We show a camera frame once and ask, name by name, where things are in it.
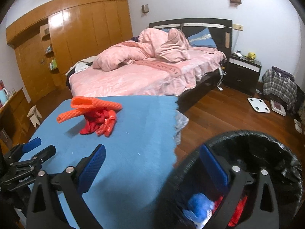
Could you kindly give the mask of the pink quilt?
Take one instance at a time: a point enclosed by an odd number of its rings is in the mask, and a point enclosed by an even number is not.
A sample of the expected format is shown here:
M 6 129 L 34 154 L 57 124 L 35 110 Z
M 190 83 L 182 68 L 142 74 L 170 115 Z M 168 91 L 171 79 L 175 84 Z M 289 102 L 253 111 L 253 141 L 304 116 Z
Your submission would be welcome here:
M 130 65 L 148 58 L 180 63 L 191 59 L 189 49 L 189 42 L 181 30 L 171 28 L 169 31 L 163 31 L 147 28 L 140 33 L 138 41 L 127 40 L 98 54 L 92 67 L 102 71 L 112 71 L 122 63 Z

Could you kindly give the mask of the orange foam fruit net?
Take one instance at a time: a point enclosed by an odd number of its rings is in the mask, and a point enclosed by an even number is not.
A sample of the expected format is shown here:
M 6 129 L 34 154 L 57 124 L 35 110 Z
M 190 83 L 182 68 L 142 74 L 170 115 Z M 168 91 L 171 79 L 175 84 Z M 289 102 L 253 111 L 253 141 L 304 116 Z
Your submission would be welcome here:
M 121 110 L 123 106 L 118 102 L 105 101 L 94 97 L 75 96 L 71 99 L 70 111 L 61 113 L 57 117 L 57 122 L 62 123 L 74 117 L 84 115 L 87 112 L 92 112 L 99 109 L 108 108 L 114 111 Z

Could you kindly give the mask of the wall power socket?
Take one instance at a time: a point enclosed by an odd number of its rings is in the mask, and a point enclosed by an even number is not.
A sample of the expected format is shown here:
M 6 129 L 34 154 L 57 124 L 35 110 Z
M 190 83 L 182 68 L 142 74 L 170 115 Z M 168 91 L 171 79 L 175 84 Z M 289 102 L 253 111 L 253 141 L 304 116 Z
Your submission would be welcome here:
M 232 28 L 233 30 L 243 31 L 243 26 L 239 24 L 233 24 Z

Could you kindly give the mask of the plaid bag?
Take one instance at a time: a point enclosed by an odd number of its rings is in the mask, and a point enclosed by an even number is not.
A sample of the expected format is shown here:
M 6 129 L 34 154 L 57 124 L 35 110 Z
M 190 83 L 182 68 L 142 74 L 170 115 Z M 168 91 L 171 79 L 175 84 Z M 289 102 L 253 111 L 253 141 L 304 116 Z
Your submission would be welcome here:
M 263 77 L 263 94 L 274 95 L 286 103 L 288 110 L 294 110 L 297 102 L 297 85 L 289 77 L 284 77 L 273 69 L 268 69 Z

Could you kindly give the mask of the blue pillow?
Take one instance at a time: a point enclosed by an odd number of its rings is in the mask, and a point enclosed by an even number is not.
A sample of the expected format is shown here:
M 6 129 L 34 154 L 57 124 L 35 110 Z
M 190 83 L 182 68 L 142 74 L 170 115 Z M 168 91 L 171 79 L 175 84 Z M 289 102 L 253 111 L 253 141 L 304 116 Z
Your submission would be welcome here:
M 208 28 L 205 28 L 204 30 L 188 37 L 187 39 L 191 47 L 217 47 Z

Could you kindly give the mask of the clothes on bed corner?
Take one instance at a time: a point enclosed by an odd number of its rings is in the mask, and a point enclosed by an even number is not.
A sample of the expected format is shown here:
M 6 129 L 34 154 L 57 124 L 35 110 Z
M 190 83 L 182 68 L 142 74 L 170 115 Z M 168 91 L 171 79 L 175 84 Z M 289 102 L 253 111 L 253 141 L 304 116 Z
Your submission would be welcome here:
M 66 72 L 65 76 L 68 76 L 69 73 L 79 73 L 81 71 L 86 70 L 89 66 L 93 64 L 93 61 L 96 59 L 96 56 L 90 56 L 88 58 L 82 59 L 78 61 L 76 64 L 71 66 L 69 70 Z

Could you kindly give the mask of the small wall switch box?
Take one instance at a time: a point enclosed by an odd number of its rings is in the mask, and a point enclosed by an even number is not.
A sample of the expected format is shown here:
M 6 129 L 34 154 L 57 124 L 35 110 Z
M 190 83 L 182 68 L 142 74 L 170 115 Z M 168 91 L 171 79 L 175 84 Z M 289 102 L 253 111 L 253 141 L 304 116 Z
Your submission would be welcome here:
M 143 13 L 143 14 L 149 13 L 149 6 L 148 6 L 148 4 L 142 5 L 142 6 L 141 6 L 141 9 L 142 9 L 142 13 Z

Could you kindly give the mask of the red plastic bubble wrap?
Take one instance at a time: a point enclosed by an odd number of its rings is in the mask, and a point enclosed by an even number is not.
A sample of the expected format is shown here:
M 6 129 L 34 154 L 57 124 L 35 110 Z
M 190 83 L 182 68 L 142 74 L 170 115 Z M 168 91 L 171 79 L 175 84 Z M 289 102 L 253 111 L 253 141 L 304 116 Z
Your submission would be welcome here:
M 117 121 L 116 112 L 114 110 L 104 110 L 103 115 L 104 121 L 101 126 L 96 130 L 96 134 L 98 136 L 104 135 L 106 137 L 109 137 Z

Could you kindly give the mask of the framed picture on floor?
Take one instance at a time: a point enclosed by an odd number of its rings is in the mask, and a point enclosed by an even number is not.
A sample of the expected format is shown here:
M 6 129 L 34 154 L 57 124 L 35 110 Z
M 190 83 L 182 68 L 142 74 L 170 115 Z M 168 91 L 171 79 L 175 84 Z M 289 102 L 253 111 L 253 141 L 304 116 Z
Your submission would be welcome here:
M 276 112 L 276 113 L 278 113 L 278 114 L 280 114 L 280 115 L 282 115 L 282 116 L 284 116 L 284 117 L 286 116 L 285 108 L 284 108 L 284 106 L 281 105 L 279 102 L 270 100 L 270 105 L 271 105 L 271 109 L 272 109 L 274 112 Z

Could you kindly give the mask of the wooden wardrobe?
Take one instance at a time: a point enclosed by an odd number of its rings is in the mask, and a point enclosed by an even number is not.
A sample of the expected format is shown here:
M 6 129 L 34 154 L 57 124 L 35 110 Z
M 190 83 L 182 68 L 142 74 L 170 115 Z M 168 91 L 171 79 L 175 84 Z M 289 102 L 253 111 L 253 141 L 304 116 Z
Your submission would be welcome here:
M 6 30 L 33 102 L 62 88 L 76 62 L 131 37 L 128 0 L 52 0 Z

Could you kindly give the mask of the black lined trash bin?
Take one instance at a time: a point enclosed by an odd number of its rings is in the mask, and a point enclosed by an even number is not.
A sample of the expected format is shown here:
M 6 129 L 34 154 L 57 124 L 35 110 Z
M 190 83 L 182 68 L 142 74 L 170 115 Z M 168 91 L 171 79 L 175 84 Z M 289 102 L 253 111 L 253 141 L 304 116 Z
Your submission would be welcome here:
M 250 173 L 253 179 L 258 178 L 260 170 L 267 170 L 278 203 L 279 228 L 292 228 L 297 223 L 302 214 L 302 165 L 287 146 L 268 134 L 248 130 L 226 132 L 203 144 L 230 165 Z M 182 210 L 196 193 L 214 202 L 213 214 L 221 203 L 223 195 L 214 187 L 200 159 L 200 146 L 170 173 L 157 199 L 153 228 L 195 228 Z M 227 228 L 236 228 L 250 216 L 257 187 L 258 184 L 245 187 Z

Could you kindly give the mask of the black nightstand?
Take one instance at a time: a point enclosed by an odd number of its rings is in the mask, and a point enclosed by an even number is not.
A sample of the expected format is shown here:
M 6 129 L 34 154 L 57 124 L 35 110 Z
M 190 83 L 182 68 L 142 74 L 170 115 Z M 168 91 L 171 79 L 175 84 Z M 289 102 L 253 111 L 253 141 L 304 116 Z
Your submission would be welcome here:
M 246 57 L 239 58 L 231 54 L 225 67 L 226 76 L 224 84 L 240 92 L 254 96 L 259 76 L 261 74 L 261 62 L 249 60 Z

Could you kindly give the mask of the red cloth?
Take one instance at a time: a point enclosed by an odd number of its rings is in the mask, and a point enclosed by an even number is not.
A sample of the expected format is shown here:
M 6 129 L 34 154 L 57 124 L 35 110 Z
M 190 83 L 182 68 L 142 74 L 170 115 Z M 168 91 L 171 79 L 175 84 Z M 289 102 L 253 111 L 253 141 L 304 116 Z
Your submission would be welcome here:
M 80 134 L 96 133 L 96 130 L 101 126 L 104 121 L 103 111 L 91 111 L 84 114 L 85 127 L 80 130 Z

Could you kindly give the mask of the yellow toy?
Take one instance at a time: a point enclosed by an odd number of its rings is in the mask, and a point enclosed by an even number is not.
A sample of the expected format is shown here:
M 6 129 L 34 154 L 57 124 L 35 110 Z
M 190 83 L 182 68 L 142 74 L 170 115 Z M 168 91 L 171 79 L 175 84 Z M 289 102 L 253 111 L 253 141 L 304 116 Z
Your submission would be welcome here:
M 256 59 L 256 54 L 254 52 L 249 52 L 246 55 L 246 58 L 249 59 L 249 60 L 255 60 Z

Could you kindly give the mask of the white blue cotton pad box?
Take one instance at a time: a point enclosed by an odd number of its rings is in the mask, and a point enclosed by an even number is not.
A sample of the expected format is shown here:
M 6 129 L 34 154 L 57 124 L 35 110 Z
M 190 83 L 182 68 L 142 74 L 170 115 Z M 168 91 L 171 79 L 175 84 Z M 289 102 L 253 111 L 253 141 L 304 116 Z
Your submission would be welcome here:
M 214 202 L 202 193 L 194 194 L 187 203 L 187 208 L 182 212 L 195 228 L 203 228 L 213 215 Z

